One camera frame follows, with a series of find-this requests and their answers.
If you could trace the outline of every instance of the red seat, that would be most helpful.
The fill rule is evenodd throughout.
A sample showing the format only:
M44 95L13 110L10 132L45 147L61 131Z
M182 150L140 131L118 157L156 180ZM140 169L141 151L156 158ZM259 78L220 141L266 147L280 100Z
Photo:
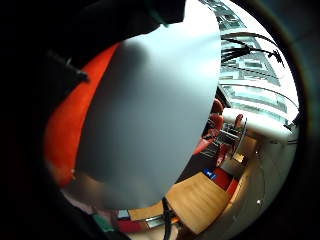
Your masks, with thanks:
M195 150L193 151L193 154L198 154L200 152L202 152L203 150L205 150L210 143L213 142L213 138L206 140L204 138L200 138L197 147L195 148Z
M224 118L222 115L212 113L210 114L211 126L214 129L214 137L218 136L220 130L223 127Z
M220 166L220 164L223 162L224 158L226 157L227 152L231 149L231 146L229 144L221 144L217 159L217 166Z
M211 108L211 113L222 114L223 109L224 109L224 107L223 107L222 103L217 98L215 98L213 101L212 108Z
M215 168L213 172L216 174L216 178L213 179L213 182L215 182L223 190L227 190L231 183L232 176L219 167Z

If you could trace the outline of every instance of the wooden table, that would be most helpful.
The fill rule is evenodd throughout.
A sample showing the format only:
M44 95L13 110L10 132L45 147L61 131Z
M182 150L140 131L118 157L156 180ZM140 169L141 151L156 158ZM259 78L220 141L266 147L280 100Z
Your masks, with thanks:
M219 217L230 199L201 172L173 185L166 197L180 220L195 234Z

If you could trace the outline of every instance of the red chair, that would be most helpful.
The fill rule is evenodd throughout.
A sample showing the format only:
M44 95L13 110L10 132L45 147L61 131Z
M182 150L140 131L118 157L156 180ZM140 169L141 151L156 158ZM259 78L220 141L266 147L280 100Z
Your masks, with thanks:
M211 108L211 113L222 114L223 109L224 109L224 107L223 107L222 103L217 98L215 98L213 101L212 108Z
M220 145L216 166L221 165L221 163L224 161L226 157L226 154L229 152L230 149L231 149L231 146L229 144Z
M223 127L223 123L224 123L223 116L217 113L212 113L210 114L210 117L209 117L209 123L210 123L210 126L213 128L212 133L214 134L214 137L217 137L220 133L220 130Z
M213 140L214 140L213 138L210 138L208 140L204 138L200 138L197 147L193 151L193 155L198 154L203 150L205 150L213 142Z

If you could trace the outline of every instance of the black strap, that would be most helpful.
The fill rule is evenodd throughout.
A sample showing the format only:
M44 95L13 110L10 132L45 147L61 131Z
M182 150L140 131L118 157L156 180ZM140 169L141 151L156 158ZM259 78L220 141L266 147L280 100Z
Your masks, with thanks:
M171 214L168 206L168 201L165 197L162 198L162 206L163 206L163 218L164 218L164 226L165 226L163 240L169 240L170 234L171 234Z

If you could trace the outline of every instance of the white curved panel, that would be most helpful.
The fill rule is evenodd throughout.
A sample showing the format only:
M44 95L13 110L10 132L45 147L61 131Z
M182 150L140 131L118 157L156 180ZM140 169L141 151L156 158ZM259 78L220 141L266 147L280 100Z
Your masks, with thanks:
M288 141L291 131L269 117L235 108L224 108L222 115L225 122L234 123L240 113L244 115L242 125L244 124L245 118L247 118L247 129L253 130L271 140L277 140L282 143Z

